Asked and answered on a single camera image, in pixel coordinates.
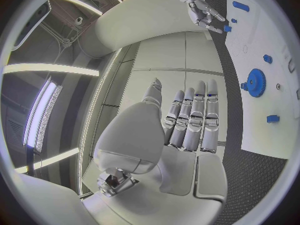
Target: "second robotic hand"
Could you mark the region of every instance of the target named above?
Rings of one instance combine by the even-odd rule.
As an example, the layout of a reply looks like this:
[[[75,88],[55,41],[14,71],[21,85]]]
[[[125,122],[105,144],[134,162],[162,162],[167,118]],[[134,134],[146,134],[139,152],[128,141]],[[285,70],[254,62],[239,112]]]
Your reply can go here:
[[[183,141],[183,147],[186,151],[194,152],[198,149],[204,119],[205,91],[206,86],[204,81],[199,81]]]
[[[163,131],[164,131],[164,144],[165,145],[169,144],[170,137],[172,135],[174,126],[176,124],[176,120],[177,120],[179,112],[181,110],[184,96],[185,96],[185,93],[182,90],[179,90],[176,93],[176,95],[174,97],[174,101],[172,102],[172,105],[170,107],[170,110],[162,123]]]
[[[189,117],[192,110],[194,93],[195,90],[192,87],[188,88],[185,92],[180,113],[176,120],[176,124],[169,142],[170,145],[176,148],[181,148],[183,146],[183,141],[188,127]]]
[[[205,114],[205,125],[203,132],[203,141],[201,145],[202,152],[216,153],[219,136],[219,99],[218,86],[214,79],[207,83],[207,104]]]

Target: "grid mesh panel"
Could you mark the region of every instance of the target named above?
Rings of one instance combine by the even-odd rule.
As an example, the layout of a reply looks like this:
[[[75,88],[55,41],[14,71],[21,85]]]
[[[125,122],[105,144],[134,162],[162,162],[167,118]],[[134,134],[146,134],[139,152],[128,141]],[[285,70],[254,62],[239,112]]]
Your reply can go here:
[[[222,16],[227,14],[227,0],[207,0]],[[214,20],[223,29],[228,22]],[[271,189],[286,160],[241,150],[243,106],[237,73],[225,46],[226,32],[210,32],[222,64],[228,109],[228,128],[223,165],[228,180],[228,196],[224,211],[216,225],[231,225],[248,213]]]

